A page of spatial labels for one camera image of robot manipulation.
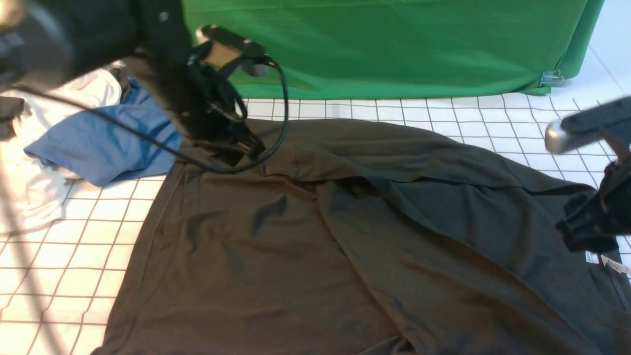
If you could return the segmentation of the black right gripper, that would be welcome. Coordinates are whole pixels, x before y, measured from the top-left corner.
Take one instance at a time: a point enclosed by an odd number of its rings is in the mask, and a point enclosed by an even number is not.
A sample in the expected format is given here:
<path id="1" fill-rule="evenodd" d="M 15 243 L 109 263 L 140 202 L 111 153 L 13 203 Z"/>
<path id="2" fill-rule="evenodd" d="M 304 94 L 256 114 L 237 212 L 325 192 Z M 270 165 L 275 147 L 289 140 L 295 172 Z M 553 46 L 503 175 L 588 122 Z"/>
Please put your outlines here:
<path id="1" fill-rule="evenodd" d="M 631 231 L 630 160 L 610 163 L 598 191 L 572 198 L 565 212 L 556 228 L 570 252 L 601 254 L 618 249 L 617 237 Z"/>

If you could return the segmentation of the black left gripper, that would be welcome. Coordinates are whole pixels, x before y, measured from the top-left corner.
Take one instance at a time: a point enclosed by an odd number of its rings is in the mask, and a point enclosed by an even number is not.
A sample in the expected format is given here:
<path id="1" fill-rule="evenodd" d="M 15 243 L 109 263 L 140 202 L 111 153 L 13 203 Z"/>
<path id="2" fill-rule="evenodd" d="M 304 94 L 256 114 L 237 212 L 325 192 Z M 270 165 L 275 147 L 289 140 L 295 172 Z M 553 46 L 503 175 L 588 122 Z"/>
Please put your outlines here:
<path id="1" fill-rule="evenodd" d="M 266 55 L 190 54 L 163 61 L 163 108 L 193 146 L 225 163 L 262 158 L 264 143 L 246 126 L 248 111 L 229 77 L 240 67 L 265 65 Z"/>

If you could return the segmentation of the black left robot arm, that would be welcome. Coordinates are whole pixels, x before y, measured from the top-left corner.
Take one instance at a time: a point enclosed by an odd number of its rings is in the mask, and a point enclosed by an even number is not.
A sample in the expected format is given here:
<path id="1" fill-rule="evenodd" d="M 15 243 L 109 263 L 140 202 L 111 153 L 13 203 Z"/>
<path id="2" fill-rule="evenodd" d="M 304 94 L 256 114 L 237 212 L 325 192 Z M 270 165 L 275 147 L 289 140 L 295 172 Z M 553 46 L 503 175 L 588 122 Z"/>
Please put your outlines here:
<path id="1" fill-rule="evenodd" d="M 243 157 L 257 166 L 277 152 L 246 125 L 248 110 L 229 82 L 242 69 L 262 76 L 284 72 L 260 44 L 219 25 L 196 30 L 179 0 L 3 0 L 1 90 L 48 98 L 48 91 L 122 59 L 184 141 L 238 173 Z"/>

